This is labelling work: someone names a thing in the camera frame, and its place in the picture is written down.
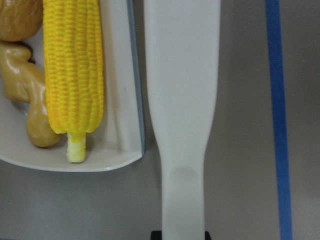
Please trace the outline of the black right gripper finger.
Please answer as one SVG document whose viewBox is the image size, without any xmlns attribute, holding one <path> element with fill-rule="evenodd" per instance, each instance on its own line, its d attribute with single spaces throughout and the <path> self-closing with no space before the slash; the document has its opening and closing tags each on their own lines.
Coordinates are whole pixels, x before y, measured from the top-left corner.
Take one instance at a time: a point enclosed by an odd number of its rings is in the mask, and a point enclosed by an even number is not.
<svg viewBox="0 0 320 240">
<path fill-rule="evenodd" d="M 200 235 L 203 240 L 211 240 L 211 235 L 208 231 Z M 192 235 L 178 234 L 171 238 L 172 240 L 192 240 Z M 153 230 L 150 234 L 150 240 L 169 240 L 169 235 L 165 235 L 161 230 Z"/>
</svg>

